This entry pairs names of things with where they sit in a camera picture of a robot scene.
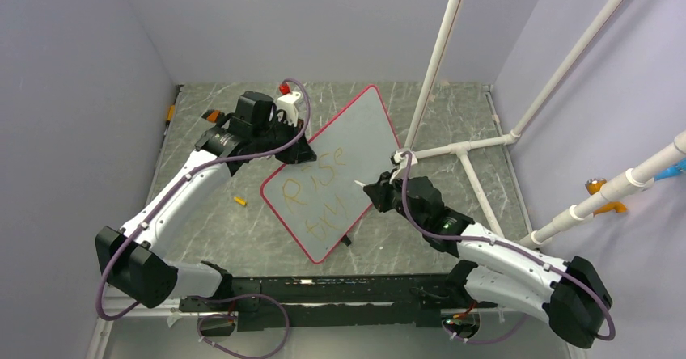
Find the pink framed whiteboard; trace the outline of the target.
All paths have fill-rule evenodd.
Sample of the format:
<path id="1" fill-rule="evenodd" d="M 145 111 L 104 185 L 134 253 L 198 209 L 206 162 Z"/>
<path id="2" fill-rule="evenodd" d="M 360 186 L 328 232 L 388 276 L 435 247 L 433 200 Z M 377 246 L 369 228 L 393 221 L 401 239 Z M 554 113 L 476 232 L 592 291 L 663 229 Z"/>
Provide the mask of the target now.
<path id="1" fill-rule="evenodd" d="M 321 264 L 371 207 L 354 180 L 375 183 L 400 141 L 381 93 L 367 86 L 309 141 L 317 160 L 282 165 L 260 194 L 313 264 Z"/>

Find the yellow marker cap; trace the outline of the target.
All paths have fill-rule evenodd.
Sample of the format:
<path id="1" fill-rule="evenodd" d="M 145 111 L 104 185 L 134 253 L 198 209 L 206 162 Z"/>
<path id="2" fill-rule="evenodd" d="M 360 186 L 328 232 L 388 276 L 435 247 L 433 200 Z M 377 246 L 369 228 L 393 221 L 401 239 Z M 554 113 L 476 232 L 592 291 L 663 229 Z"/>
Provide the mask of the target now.
<path id="1" fill-rule="evenodd" d="M 240 198 L 240 197 L 238 197 L 238 196 L 235 196 L 235 197 L 233 198 L 233 200 L 234 200 L 235 203 L 237 203 L 238 205 L 241 205 L 242 207 L 246 207 L 246 206 L 248 205 L 248 203 L 246 202 L 246 200 L 244 200 L 244 199 L 242 199 L 242 198 Z"/>

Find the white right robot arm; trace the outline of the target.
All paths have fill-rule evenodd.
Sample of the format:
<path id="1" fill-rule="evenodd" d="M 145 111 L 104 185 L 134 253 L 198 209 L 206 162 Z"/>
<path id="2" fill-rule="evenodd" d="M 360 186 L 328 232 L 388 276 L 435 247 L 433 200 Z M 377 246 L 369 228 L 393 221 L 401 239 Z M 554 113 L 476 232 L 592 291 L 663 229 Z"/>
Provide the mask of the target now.
<path id="1" fill-rule="evenodd" d="M 589 260 L 547 256 L 495 234 L 445 205 L 426 177 L 393 179 L 384 172 L 362 190 L 380 213 L 398 213 L 434 250 L 457 258 L 445 283 L 453 305 L 487 302 L 516 310 L 578 348 L 615 339 L 612 298 Z"/>

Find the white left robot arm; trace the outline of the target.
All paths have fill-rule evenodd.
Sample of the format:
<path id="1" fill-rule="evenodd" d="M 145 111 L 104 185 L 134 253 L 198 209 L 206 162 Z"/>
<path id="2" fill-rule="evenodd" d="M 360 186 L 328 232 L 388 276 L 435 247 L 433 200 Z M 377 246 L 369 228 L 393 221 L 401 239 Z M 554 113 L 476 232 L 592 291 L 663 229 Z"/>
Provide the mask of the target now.
<path id="1" fill-rule="evenodd" d="M 125 224 L 105 226 L 96 235 L 102 287 L 110 285 L 148 308 L 177 297 L 201 298 L 211 310 L 231 303 L 232 275 L 226 269 L 207 261 L 170 262 L 166 255 L 190 214 L 244 164 L 263 157 L 286 165 L 315 161 L 305 136 L 311 115 L 305 90 L 293 91 L 286 82 L 279 90 L 276 99 L 246 91 L 233 112 L 202 114 L 212 127 L 171 181 Z"/>

